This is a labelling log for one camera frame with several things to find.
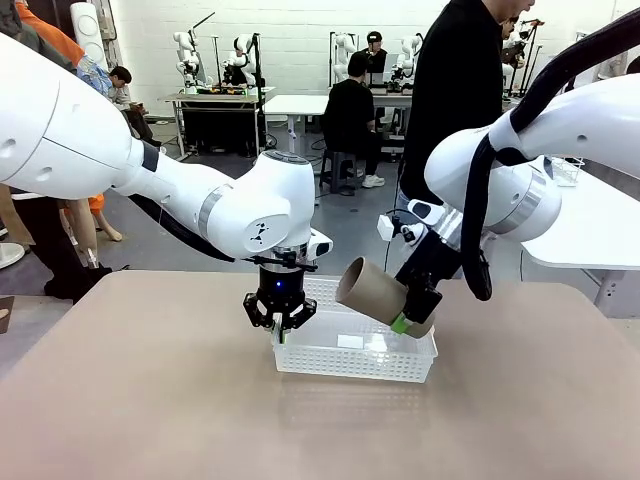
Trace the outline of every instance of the desk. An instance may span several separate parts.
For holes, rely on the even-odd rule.
[[[275,87],[265,87],[262,89],[263,94],[272,92],[275,90]],[[221,103],[221,104],[229,104],[229,105],[241,105],[242,108],[240,111],[246,109],[247,112],[253,113],[254,122],[256,127],[256,149],[257,155],[260,155],[260,141],[259,141],[259,126],[258,126],[258,95],[257,93],[250,96],[245,95],[208,95],[208,94],[184,94],[184,93],[175,93],[173,95],[168,95],[166,97],[159,98],[158,101],[161,102],[171,102],[173,105],[173,114],[175,117],[176,128],[178,131],[178,146],[180,147],[180,158],[178,161],[184,160],[189,156],[186,153],[184,148],[184,139],[183,139],[183,128],[182,128],[182,112],[185,110],[193,110],[199,112],[232,112],[237,113],[239,109],[237,108],[229,108],[226,109],[224,107],[216,107],[216,108],[187,108],[182,104],[186,103]]]
[[[605,270],[596,305],[619,316],[613,309],[620,282],[625,272],[640,270],[640,203],[584,171],[576,187],[561,190],[556,223],[523,246],[546,267]]]
[[[416,385],[277,373],[257,282],[105,278],[0,381],[2,477],[640,478],[640,355],[572,288],[441,284]]]
[[[412,97],[408,95],[374,95],[375,107],[411,108]],[[295,153],[298,138],[295,125],[297,117],[319,117],[324,115],[329,103],[328,95],[276,95],[264,106],[265,115],[287,117],[289,151]]]

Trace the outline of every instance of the gray floor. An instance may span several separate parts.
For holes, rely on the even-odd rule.
[[[156,138],[170,142],[174,137],[174,125],[154,127]],[[287,133],[283,129],[270,128],[279,142],[287,145]],[[302,136],[298,151],[314,163],[320,152],[309,147],[319,137],[314,134]],[[168,144],[168,154],[178,156],[175,145]],[[191,157],[187,161],[209,165],[232,177],[238,177],[251,168],[253,159],[236,155],[207,155]],[[378,216],[394,206],[397,164],[383,163],[378,174],[387,179],[387,185],[373,190],[359,190],[355,197],[339,195],[323,196],[316,208],[313,226],[331,237],[335,242],[335,250],[319,262],[320,274],[341,275],[347,266],[357,257],[365,256],[378,263],[385,264],[387,244],[378,236],[376,225]],[[105,216],[110,223],[124,234],[122,243],[108,241],[100,234],[99,256],[102,263],[119,269],[131,265],[139,270],[181,270],[181,271],[224,271],[254,272],[256,267],[246,262],[233,264],[220,262],[201,255],[174,239],[161,227],[142,213],[128,199],[113,193],[107,193]],[[390,248],[389,269],[395,271],[401,265],[399,244]],[[34,255],[27,255],[18,264],[0,272],[0,293],[3,295],[43,295],[44,283],[50,273],[40,264]],[[572,285],[593,299],[598,291],[597,285],[585,274],[576,270],[548,269],[533,263],[520,246],[498,240],[492,257],[492,277],[494,284],[501,282],[524,281],[557,282]],[[47,320],[45,331],[62,315],[63,310],[53,310],[53,319]],[[640,347],[640,322],[616,321],[620,330]],[[34,327],[32,335],[27,335],[34,342],[42,333]],[[1,363],[10,359],[0,359]]]

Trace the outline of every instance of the hair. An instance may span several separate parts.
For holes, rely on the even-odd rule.
[[[14,38],[21,31],[22,22],[13,0],[0,0],[0,33]]]
[[[630,75],[632,73],[640,73],[640,57],[636,58],[627,67],[627,75]]]
[[[111,70],[111,73],[109,75],[112,77],[118,77],[120,80],[124,80],[124,83],[131,83],[132,80],[129,70],[120,66]]]
[[[374,42],[381,42],[382,41],[382,34],[380,32],[371,32],[369,35],[367,35],[367,41],[369,42],[369,45],[371,45]]]
[[[363,52],[356,52],[351,55],[349,60],[349,76],[361,77],[367,73],[369,67],[369,56]]]

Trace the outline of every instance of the green tape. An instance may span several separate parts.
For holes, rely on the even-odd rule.
[[[401,313],[400,315],[398,315],[398,317],[391,324],[391,330],[397,333],[398,335],[402,335],[406,333],[407,330],[409,330],[409,327],[411,326],[407,322],[405,322],[406,319],[407,317],[404,316],[404,313]]]

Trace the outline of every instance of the black shirt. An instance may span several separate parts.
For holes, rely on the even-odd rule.
[[[502,113],[502,27],[481,0],[451,0],[427,34],[416,67],[400,187],[441,203],[424,168],[449,135],[490,125]]]
[[[369,53],[369,49],[362,50],[363,53]],[[384,65],[387,61],[387,51],[380,49],[375,55],[369,54],[369,68],[367,73],[384,73]]]
[[[367,87],[351,79],[334,85],[322,119],[327,147],[347,151],[343,150],[347,145],[367,134],[367,123],[372,120],[373,94]]]

